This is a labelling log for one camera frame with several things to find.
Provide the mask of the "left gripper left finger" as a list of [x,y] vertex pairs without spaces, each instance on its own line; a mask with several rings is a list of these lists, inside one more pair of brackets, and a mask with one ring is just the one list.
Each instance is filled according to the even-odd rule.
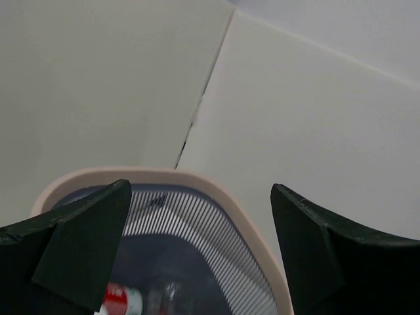
[[117,180],[1,228],[2,314],[94,314],[100,309],[131,203]]

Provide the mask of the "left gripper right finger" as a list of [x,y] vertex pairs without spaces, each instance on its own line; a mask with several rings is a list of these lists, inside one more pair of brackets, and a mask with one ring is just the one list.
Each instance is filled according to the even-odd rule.
[[419,242],[273,185],[272,215],[296,314],[418,314]]

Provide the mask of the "red label water bottle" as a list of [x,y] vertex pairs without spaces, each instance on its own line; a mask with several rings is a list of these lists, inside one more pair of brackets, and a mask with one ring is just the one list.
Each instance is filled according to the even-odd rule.
[[108,283],[102,305],[95,314],[142,314],[144,301],[139,290],[116,283]]

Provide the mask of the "clear unlabelled plastic bottle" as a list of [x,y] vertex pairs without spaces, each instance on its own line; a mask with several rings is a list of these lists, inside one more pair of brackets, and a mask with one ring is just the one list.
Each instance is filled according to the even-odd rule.
[[194,295],[185,283],[156,279],[148,289],[145,314],[192,314]]

